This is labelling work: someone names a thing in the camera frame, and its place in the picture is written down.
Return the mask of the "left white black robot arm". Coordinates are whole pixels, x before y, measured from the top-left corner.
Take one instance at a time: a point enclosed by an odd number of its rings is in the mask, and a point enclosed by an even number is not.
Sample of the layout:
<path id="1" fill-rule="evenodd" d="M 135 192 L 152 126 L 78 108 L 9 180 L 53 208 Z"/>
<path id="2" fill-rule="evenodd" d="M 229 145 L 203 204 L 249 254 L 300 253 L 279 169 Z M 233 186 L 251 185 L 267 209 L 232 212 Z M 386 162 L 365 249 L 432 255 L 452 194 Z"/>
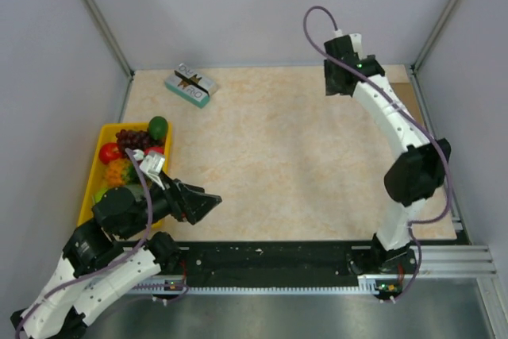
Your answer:
<path id="1" fill-rule="evenodd" d="M 169 233 L 151 234 L 152 224 L 171 216 L 195 225 L 222 201 L 167 176 L 160 185 L 141 187 L 142 195 L 113 187 L 93 205 L 91 219 L 74 230 L 34 303 L 12 313 L 17 337 L 81 338 L 127 291 L 181 264 L 180 247 Z"/>

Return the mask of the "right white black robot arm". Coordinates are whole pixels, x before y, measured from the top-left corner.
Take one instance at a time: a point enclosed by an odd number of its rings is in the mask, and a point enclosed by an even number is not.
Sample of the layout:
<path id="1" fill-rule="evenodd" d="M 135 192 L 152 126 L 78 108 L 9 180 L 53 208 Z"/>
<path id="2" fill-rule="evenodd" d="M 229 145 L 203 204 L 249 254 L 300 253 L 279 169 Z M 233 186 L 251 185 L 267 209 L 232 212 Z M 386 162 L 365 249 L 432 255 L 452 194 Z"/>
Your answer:
<path id="1" fill-rule="evenodd" d="M 373 55 L 362 52 L 361 35 L 344 35 L 325 42 L 325 92 L 348 95 L 373 118 L 390 146 L 394 163 L 383 178 L 390 201 L 360 269 L 388 272 L 409 254 L 409 222 L 418 217 L 429 198 L 445 181 L 449 142 L 431 141 L 394 92 Z"/>

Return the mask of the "brown cardboard box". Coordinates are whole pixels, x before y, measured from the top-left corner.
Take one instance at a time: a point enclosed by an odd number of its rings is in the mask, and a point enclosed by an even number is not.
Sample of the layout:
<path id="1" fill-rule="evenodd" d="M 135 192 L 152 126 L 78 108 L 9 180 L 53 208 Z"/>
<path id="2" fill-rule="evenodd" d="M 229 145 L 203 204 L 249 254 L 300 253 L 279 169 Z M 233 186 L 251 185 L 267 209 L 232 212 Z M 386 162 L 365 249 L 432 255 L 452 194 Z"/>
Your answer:
<path id="1" fill-rule="evenodd" d="M 412 85 L 410 83 L 392 83 L 391 87 L 410 114 L 417 118 L 419 116 L 419 106 Z"/>

